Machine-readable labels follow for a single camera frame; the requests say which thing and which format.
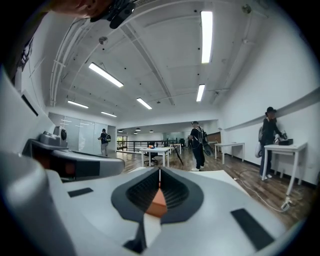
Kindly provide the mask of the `black railing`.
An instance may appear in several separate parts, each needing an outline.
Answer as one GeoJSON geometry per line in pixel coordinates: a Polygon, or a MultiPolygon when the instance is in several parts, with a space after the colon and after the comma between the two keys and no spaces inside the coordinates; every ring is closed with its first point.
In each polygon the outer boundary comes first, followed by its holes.
{"type": "Polygon", "coordinates": [[[139,152],[140,149],[148,148],[151,144],[154,144],[156,148],[163,148],[177,144],[177,142],[175,140],[118,140],[116,143],[116,150],[120,152],[139,152]]]}

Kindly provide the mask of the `person's torso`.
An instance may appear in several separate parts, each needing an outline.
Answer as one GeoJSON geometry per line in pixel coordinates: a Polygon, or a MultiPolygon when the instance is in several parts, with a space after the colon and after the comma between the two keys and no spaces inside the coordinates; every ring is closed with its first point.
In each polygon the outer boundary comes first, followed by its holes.
{"type": "Polygon", "coordinates": [[[47,11],[42,11],[31,17],[22,27],[21,31],[17,35],[17,39],[14,41],[12,46],[9,47],[8,54],[5,55],[3,65],[8,77],[10,78],[13,84],[15,83],[17,70],[18,68],[21,68],[18,67],[18,62],[23,47],[28,40],[34,38],[35,32],[37,31],[38,27],[40,26],[40,23],[42,22],[43,18],[46,16],[47,13],[47,11]]]}

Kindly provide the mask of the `black office chair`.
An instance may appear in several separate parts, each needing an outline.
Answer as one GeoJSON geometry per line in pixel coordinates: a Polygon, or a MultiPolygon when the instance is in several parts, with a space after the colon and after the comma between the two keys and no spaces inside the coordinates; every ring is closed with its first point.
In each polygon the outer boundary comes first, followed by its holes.
{"type": "MultiPolygon", "coordinates": [[[[155,142],[154,141],[150,141],[149,144],[148,144],[148,148],[149,146],[154,146],[155,147],[155,142]]],[[[150,157],[150,162],[151,163],[155,163],[155,164],[158,164],[158,160],[156,159],[156,157],[158,156],[158,153],[157,152],[144,152],[144,156],[146,157],[150,157]]]]}

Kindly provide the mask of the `orange storage box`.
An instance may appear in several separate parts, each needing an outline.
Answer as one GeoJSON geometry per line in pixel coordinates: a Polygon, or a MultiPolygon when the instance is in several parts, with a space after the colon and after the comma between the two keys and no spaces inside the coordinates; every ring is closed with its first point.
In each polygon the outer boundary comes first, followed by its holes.
{"type": "Polygon", "coordinates": [[[164,214],[167,213],[167,205],[165,201],[164,194],[162,193],[161,189],[159,188],[157,193],[155,194],[155,197],[153,198],[150,206],[146,210],[146,213],[161,218],[164,214]]]}

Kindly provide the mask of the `wooden cabinet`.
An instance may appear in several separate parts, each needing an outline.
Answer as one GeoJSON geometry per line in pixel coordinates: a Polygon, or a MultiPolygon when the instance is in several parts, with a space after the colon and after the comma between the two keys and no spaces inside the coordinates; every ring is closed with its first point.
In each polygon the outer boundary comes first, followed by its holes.
{"type": "Polygon", "coordinates": [[[221,143],[221,133],[220,132],[215,132],[207,135],[207,139],[209,142],[217,142],[221,143]]]}

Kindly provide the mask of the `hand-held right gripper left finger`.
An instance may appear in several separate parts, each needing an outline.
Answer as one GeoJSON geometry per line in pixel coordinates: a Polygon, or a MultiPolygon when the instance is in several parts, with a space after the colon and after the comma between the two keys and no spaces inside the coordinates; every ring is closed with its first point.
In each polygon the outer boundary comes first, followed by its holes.
{"type": "Polygon", "coordinates": [[[49,189],[60,219],[72,241],[75,256],[151,256],[146,248],[137,253],[126,247],[134,240],[139,224],[125,220],[114,208],[113,190],[144,174],[144,168],[125,174],[75,182],[61,181],[57,172],[48,172],[49,189]]]}

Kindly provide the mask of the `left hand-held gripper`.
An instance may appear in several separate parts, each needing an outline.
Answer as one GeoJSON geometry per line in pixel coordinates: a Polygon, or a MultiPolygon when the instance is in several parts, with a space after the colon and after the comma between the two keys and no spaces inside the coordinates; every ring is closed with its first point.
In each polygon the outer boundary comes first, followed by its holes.
{"type": "Polygon", "coordinates": [[[116,176],[125,168],[124,160],[41,143],[29,139],[22,155],[38,161],[44,169],[56,171],[62,178],[98,179],[116,176]]]}

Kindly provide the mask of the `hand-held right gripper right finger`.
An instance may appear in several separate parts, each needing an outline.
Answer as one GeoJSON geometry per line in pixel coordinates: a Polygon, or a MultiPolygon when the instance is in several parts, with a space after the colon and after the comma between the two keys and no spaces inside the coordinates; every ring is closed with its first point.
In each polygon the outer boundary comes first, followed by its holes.
{"type": "Polygon", "coordinates": [[[168,210],[149,256],[251,256],[286,232],[271,211],[227,182],[164,168],[160,184],[168,210]]]}

